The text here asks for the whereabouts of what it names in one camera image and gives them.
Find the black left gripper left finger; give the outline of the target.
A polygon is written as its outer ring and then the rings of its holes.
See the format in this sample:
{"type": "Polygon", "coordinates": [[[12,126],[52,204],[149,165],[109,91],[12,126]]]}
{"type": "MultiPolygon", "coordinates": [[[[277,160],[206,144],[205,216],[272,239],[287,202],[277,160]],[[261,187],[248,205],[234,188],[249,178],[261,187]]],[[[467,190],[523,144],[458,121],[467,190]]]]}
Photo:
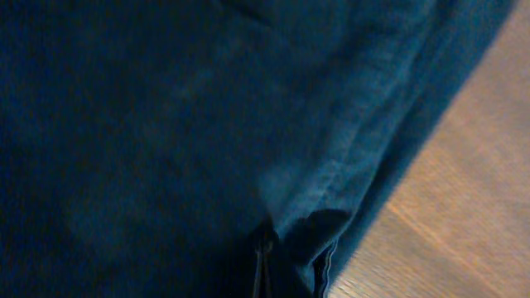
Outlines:
{"type": "Polygon", "coordinates": [[[256,257],[252,298],[276,298],[271,260],[274,249],[272,221],[264,220],[253,232],[253,250],[256,257]]]}

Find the dark blue shorts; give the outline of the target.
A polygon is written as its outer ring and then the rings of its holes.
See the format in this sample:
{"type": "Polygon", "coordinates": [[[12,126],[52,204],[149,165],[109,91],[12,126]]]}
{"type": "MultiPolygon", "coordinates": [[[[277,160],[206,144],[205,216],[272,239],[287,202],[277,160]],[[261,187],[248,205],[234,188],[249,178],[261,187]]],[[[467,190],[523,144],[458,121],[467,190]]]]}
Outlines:
{"type": "Polygon", "coordinates": [[[345,268],[513,10],[506,0],[4,0],[1,294],[312,297],[345,268]]]}

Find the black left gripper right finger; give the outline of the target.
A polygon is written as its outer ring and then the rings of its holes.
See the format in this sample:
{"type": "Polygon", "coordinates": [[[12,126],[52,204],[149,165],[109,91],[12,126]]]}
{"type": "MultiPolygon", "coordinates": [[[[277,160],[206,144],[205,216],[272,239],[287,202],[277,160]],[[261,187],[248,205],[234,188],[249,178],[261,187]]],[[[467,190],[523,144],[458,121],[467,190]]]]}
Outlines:
{"type": "Polygon", "coordinates": [[[325,297],[332,257],[351,213],[323,209],[299,219],[285,237],[287,251],[312,297],[325,297]]]}

